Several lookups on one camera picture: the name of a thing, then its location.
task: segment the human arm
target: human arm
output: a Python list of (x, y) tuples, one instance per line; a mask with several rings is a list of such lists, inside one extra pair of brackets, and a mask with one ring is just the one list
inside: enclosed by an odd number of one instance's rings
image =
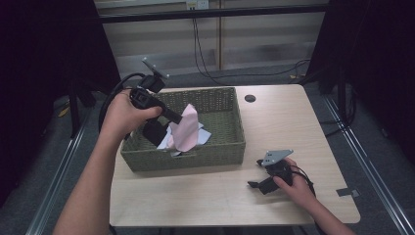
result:
[[(297, 166), (296, 162), (286, 158), (290, 165)], [(322, 205), (309, 189), (306, 181), (299, 175), (293, 174), (293, 186), (288, 185), (282, 178), (273, 177), (274, 182), (293, 200), (294, 203), (304, 208), (328, 235), (354, 234), (338, 218), (336, 218), (324, 205)]]
[(54, 234), (106, 234), (116, 151), (127, 133), (161, 113), (160, 107), (138, 110), (124, 90), (111, 102), (95, 144), (58, 219)]

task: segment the person's right hand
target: person's right hand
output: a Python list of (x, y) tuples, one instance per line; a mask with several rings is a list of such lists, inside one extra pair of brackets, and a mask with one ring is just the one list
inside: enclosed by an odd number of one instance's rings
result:
[(161, 114), (161, 107), (152, 107), (146, 110), (136, 109), (131, 104), (129, 93), (130, 89), (126, 88), (111, 101), (104, 118), (101, 134), (112, 136), (115, 140), (121, 141), (126, 134), (135, 130), (147, 119), (155, 118)]
[[(297, 166), (296, 162), (290, 158), (285, 158), (290, 165)], [(291, 167), (292, 171), (299, 171), (296, 167)], [(282, 178), (278, 176), (273, 177), (274, 182), (293, 200), (294, 203), (302, 208), (306, 208), (317, 201), (315, 196), (312, 194), (308, 187), (305, 179), (300, 175), (293, 174), (293, 186), (288, 185)]]

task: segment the wicker basket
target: wicker basket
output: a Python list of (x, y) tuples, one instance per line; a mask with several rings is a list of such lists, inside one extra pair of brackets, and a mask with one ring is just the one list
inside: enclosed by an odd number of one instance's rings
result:
[[(172, 157), (167, 151), (157, 150), (139, 128), (121, 148), (121, 155), (132, 171), (242, 163), (246, 143), (235, 88), (166, 92), (156, 97), (178, 114), (192, 104), (198, 111), (199, 122), (211, 136), (205, 145)], [(167, 123), (163, 117), (159, 121)]]

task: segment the black curtain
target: black curtain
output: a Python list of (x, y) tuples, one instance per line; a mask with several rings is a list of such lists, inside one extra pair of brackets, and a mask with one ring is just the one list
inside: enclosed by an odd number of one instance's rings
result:
[[(348, 1), (326, 14), (308, 73), (335, 64), (358, 97), (415, 164), (415, 2)], [(319, 76), (330, 92), (339, 70)]]
[(37, 155), (56, 98), (109, 93), (115, 59), (92, 0), (0, 2), (0, 205)]

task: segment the metal rod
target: metal rod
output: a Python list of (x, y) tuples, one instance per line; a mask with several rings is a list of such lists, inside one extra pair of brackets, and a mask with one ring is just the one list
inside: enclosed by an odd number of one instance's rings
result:
[(122, 14), (122, 15), (102, 15), (99, 19), (84, 19), (83, 21), (100, 21), (102, 24), (128, 23), (128, 22), (147, 22), (165, 21), (198, 18), (217, 18), (217, 17), (241, 17), (255, 15), (277, 15), (277, 14), (298, 14), (298, 13), (317, 13), (326, 12), (329, 9), (344, 7), (349, 5), (295, 5), (281, 7), (260, 7), (260, 8), (236, 8), (236, 9), (209, 9), (198, 11), (177, 11), (147, 14)]
[(338, 102), (339, 102), (339, 115), (346, 126), (349, 125), (346, 113), (346, 72), (340, 67), (340, 74), (338, 79)]
[[(332, 114), (334, 119), (340, 119), (339, 108), (336, 106), (335, 101), (326, 96), (325, 97), (326, 105)], [(343, 129), (343, 135), (350, 146), (351, 150), (354, 152), (357, 161), (360, 163), (363, 171), (365, 172), (367, 178), (371, 182), (374, 190), (379, 196), (379, 199), (384, 204), (385, 209), (391, 216), (396, 228), (399, 230), (402, 235), (412, 235), (415, 234), (415, 230), (412, 227), (412, 224), (409, 221), (408, 216), (406, 215), (404, 209), (397, 201), (397, 199), (392, 194), (391, 190), (379, 174), (378, 170), (372, 164), (369, 156), (364, 151), (357, 137), (354, 135), (350, 127), (346, 127), (344, 122), (338, 122), (339, 128)]]
[(37, 209), (34, 218), (25, 233), (26, 235), (43, 234), (43, 229), (56, 202), (58, 191), (64, 183), (64, 179), (69, 170), (73, 155), (76, 152), (82, 139), (83, 133), (85, 131), (85, 123), (89, 119), (91, 111), (92, 108), (89, 108), (78, 132), (74, 138), (70, 140), (67, 151), (62, 158), (61, 164), (59, 165), (58, 170), (56, 171), (55, 176), (49, 186), (49, 189), (46, 192), (40, 207)]

